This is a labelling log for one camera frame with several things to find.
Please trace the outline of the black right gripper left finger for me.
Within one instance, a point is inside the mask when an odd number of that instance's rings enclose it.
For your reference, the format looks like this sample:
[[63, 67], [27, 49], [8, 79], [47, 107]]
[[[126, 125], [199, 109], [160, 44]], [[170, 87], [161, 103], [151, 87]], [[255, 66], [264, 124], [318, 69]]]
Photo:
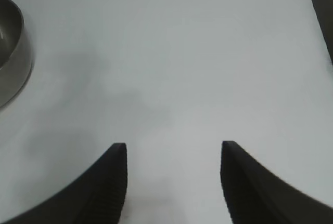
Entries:
[[114, 143], [64, 189], [7, 223], [119, 223], [127, 179], [126, 144]]

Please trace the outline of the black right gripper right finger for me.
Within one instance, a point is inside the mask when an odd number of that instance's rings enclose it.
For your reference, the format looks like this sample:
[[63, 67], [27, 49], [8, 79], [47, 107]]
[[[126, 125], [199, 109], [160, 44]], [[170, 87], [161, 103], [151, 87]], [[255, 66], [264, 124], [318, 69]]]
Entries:
[[235, 141], [223, 141], [221, 185], [232, 223], [332, 223], [332, 207], [302, 193]]

